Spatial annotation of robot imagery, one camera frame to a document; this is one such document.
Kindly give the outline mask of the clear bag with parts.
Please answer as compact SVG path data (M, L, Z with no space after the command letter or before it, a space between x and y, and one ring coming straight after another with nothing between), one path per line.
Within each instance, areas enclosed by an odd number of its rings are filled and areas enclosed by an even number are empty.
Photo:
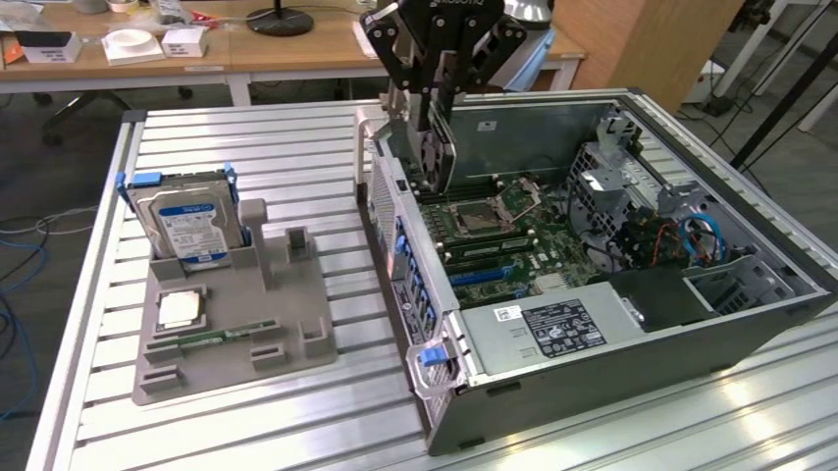
M192 14L184 9L180 0L148 0L156 22L162 26L189 25Z

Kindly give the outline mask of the black office chair base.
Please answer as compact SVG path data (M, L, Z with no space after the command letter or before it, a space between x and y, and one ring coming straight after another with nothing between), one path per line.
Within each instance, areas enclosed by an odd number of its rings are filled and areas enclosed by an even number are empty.
M176 87L176 93L180 99L188 100L192 98L192 89L184 85ZM45 92L33 92L31 98L37 106L45 106L52 104L52 96ZM69 118L77 114L86 106L89 106L97 100L104 100L110 103L120 111L132 110L130 105L112 90L86 90L77 95L69 103L50 116L50 118L41 125L41 142L49 147L57 147L62 145L62 137L53 132L57 125L62 124Z

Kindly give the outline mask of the black stand pole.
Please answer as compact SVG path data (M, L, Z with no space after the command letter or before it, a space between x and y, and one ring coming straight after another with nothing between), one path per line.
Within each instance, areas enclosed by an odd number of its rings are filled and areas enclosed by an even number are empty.
M792 105L797 101L797 99L803 96L807 88L825 69L828 63L832 61L835 56L838 55L838 30L835 31L832 37L820 53L816 55L799 79L788 89L787 93L781 97L776 106L771 110L769 114L764 118L761 124L759 125L756 131L751 135L749 139L736 152L735 156L729 161L729 165L737 171L741 171L744 168L744 162L749 157L751 153L756 149L757 145L767 137L771 130L776 127L777 123L788 113Z

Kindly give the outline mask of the metal socket cover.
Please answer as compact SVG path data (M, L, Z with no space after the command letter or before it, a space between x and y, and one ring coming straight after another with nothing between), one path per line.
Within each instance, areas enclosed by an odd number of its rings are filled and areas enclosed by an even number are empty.
M517 178L495 197L496 212L507 223L515 222L541 202L537 185L525 177Z

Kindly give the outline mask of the grey metal disk bay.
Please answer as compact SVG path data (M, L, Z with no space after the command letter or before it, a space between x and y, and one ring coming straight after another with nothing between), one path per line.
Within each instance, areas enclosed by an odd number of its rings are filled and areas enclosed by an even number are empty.
M721 315L795 297L789 285L753 255L709 268L693 266L681 273L712 310Z

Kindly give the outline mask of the hard disk with blue caddy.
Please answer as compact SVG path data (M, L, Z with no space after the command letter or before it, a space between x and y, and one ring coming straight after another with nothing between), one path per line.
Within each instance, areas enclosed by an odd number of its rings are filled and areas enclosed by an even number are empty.
M114 189L137 217L157 260L174 259L186 272L230 263L249 244L238 215L237 173L222 168L165 174L116 174Z

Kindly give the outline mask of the open black PC case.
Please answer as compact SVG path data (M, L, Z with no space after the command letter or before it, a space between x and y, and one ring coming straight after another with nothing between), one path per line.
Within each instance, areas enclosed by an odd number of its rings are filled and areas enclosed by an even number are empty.
M587 142L603 152L625 150L663 186L659 209L629 213L611 239L575 231L591 260L609 263L588 285L612 285L644 335L541 368L485 375L410 182L381 143L386 122L380 105L354 115L356 195L430 454L468 449L720 372L838 304L838 255L645 94L613 89L476 96L450 115L456 158L448 188L460 176L533 173L560 187L575 229L568 174ZM393 253L401 235L402 251ZM795 297L721 315L681 271L745 255L771 267ZM409 265L432 300L434 316L425 322ZM424 368L418 351L438 344L449 360Z

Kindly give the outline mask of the silver power supply unit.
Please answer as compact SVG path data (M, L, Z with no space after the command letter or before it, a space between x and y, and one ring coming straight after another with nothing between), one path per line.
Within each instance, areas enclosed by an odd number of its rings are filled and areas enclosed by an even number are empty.
M607 282L467 309L461 319L488 376L541 368L644 335L635 311Z

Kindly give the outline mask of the Nvidia graphics card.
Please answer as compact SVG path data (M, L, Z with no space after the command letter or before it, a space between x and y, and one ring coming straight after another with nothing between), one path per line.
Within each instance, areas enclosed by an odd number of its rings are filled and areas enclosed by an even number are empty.
M463 94L461 87L449 84L446 66L453 64L455 53L442 52L428 95L398 90L392 80L384 103L388 122L381 143L408 181L430 193L448 190L453 174L450 115Z

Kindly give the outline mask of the wooden cabinet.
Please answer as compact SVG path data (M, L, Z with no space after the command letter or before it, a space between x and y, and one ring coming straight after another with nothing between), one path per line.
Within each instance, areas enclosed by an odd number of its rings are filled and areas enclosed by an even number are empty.
M672 113L743 0L555 0L552 20L587 56L573 89L641 89Z

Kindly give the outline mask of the perforated metal disk bay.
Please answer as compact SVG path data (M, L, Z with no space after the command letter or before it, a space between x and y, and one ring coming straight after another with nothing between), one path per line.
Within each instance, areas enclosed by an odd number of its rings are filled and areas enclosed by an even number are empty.
M568 179L573 189L569 221L577 233L589 230L611 239L629 213L641 207L659 209L663 186L623 149L603 152L596 142L584 143Z

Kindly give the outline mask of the white labelled carton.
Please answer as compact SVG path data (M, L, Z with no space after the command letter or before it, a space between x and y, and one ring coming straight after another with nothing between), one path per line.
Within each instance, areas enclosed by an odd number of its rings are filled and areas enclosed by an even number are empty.
M168 58L201 58L208 49L205 34L204 26L168 30L161 40L165 56Z

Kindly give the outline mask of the CPU socket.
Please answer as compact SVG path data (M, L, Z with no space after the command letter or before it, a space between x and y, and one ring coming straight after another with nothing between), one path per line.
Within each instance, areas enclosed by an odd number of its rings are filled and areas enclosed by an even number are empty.
M450 206L456 230L463 236L477 237L505 231L504 221L485 201L467 201Z

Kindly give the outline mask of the white square round-hole holder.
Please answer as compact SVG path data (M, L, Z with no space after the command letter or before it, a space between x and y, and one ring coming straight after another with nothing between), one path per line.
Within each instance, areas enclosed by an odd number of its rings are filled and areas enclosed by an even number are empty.
M101 39L106 63L125 66L166 58L157 38L141 29L120 29Z

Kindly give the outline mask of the wooden desk with white frame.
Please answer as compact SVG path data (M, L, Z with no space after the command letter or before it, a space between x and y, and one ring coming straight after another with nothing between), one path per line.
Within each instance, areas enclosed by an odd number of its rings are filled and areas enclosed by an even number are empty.
M125 89L173 85L222 84L236 106L249 105L248 86L272 80L378 78L385 70L369 58L352 26L360 10L354 0L286 0L313 16L313 30L293 37L272 37L245 26L218 27L208 33L200 58L174 58L110 66L100 39L124 21L116 13L84 15L68 4L49 3L41 18L57 30L88 38L76 62L3 64L0 53L0 93Z

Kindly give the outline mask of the black lamp base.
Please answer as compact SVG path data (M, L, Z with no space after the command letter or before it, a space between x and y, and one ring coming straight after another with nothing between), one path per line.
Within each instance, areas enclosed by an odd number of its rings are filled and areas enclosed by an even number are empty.
M282 0L272 0L272 7L252 11L244 20L256 33L290 37L308 33L314 27L313 17L298 9L282 6Z

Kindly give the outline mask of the blue expansion slot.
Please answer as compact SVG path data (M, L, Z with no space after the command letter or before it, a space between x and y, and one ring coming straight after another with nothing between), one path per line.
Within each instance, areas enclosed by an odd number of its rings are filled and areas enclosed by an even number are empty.
M480 285L505 280L513 273L515 268L505 266L472 273L455 274L448 276L449 284L453 288Z

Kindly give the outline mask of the white desk frame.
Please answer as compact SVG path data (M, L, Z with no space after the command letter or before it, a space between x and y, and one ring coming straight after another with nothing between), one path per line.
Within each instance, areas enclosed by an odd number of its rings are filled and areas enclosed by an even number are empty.
M747 98L741 102L737 102L736 92L728 93L728 89L756 52L763 39L767 37L775 23L791 5L807 5L811 7L811 10L805 16L801 17L783 47L772 53L772 63L760 78L755 81ZM735 100L736 106L733 108L737 111L745 109L745 101L751 97L760 96L764 93L779 72L787 65L791 56L803 46L805 38L832 5L838 5L838 0L744 0L739 12L733 17L728 32L736 31L744 25L751 25L752 33L736 53L732 62L724 66L724 73L720 75L719 80L715 80L713 77L708 78L711 91L704 102L713 96L725 96Z

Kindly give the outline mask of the long black expansion slot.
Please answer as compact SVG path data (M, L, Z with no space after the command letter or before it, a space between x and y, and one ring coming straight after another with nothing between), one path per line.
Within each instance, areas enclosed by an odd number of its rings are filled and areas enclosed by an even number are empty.
M480 259L464 261L461 263L448 264L444 267L445 273L448 276L475 273L485 270L501 269L504 267L504 263L501 259Z

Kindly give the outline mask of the green motherboard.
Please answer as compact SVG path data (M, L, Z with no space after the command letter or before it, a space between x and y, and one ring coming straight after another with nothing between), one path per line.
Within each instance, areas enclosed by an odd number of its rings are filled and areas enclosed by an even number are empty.
M531 245L497 250L495 247L446 250L434 241L437 235L459 233L450 214L453 204L421 205L417 203L425 229L434 246L442 269L448 264L480 259L501 259L505 266L515 271L503 281L453 288L453 295L460 309L476 308L501 301L513 300L544 293L551 288L576 288L587 285L609 266L607 261L591 260L587 243L571 228L563 211L564 195L557 192L559 186L548 183L539 175L524 172L504 176L492 176L497 194L517 178L525 177L537 185L540 204L515 222L504 222L505 232L527 230L533 235ZM430 193L410 184L413 196ZM495 210L495 197L484 200Z

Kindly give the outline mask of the silver CPU chip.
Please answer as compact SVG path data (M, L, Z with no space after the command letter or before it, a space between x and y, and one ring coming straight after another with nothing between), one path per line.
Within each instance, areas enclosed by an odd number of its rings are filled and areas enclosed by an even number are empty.
M161 296L157 325L173 329L192 324L200 315L201 296L196 291L177 291Z

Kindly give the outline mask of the orange white box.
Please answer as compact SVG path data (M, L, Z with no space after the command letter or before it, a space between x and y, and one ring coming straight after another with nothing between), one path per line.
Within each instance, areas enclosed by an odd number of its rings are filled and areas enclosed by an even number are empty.
M25 57L21 45L14 35L0 34L0 71L5 71L10 65Z

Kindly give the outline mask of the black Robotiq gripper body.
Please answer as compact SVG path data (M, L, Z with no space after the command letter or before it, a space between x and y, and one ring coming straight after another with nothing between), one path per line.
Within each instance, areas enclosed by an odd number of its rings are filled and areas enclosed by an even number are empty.
M397 0L397 14L422 58L433 43L442 51L471 55L504 16L504 0Z

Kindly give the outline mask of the grey printed parts rack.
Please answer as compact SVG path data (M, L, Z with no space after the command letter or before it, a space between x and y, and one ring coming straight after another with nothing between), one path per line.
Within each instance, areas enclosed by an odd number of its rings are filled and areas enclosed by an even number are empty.
M230 251L229 265L185 273L170 259L150 263L130 394L137 405L294 373L337 358L324 278L306 227L265 237L264 201L242 201L238 213L250 243ZM200 315L188 326L161 329L160 299L177 291L200 294ZM280 326L257 329L237 341L146 348L150 341L268 320Z

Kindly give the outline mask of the white box with black lid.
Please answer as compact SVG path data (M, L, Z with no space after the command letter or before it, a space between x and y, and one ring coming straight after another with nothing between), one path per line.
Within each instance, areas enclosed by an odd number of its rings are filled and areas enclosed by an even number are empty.
M30 63L76 62L82 48L81 38L76 32L18 30L14 36Z

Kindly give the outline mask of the white booklet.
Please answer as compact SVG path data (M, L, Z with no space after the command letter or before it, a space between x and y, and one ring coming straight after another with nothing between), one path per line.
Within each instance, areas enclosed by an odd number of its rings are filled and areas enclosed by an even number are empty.
M369 42L369 39L364 33L364 30L361 28L361 25L354 22L352 24L352 32L356 38L356 42L358 44L358 47L361 49L361 52L364 54L364 56L369 59L376 59L377 58L377 53L374 51L374 48Z

